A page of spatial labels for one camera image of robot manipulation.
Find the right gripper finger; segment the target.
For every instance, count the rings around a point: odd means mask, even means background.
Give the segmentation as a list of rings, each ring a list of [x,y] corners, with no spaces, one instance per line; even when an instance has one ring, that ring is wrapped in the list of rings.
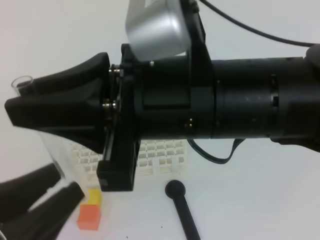
[[[77,88],[108,75],[110,59],[106,52],[70,69],[20,83],[21,96],[45,95]]]
[[[102,154],[102,88],[102,82],[89,82],[66,91],[11,98],[4,107],[15,127],[60,136]]]

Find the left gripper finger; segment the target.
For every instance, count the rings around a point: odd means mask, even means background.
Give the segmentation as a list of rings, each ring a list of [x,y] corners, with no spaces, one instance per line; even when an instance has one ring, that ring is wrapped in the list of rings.
[[[76,182],[62,188],[31,211],[4,224],[7,240],[55,240],[84,198]]]

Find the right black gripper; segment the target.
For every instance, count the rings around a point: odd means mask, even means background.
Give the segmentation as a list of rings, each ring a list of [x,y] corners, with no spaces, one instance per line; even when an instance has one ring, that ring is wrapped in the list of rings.
[[[121,47],[115,126],[97,177],[104,192],[132,191],[142,140],[212,136],[215,117],[214,68],[195,0],[179,0],[190,48],[175,56],[139,61]]]

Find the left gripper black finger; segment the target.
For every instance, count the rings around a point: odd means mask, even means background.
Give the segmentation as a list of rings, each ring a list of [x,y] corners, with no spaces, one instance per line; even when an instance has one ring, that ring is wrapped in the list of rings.
[[[5,223],[26,213],[59,180],[60,173],[51,163],[26,175],[2,182],[0,221]]]

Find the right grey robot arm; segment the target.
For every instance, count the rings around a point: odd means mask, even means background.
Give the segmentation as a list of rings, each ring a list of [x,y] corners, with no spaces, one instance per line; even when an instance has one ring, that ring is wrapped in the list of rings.
[[[320,47],[305,57],[212,60],[194,0],[131,0],[121,63],[102,52],[21,83],[11,123],[103,154],[104,192],[131,191],[142,140],[268,138],[320,149]]]

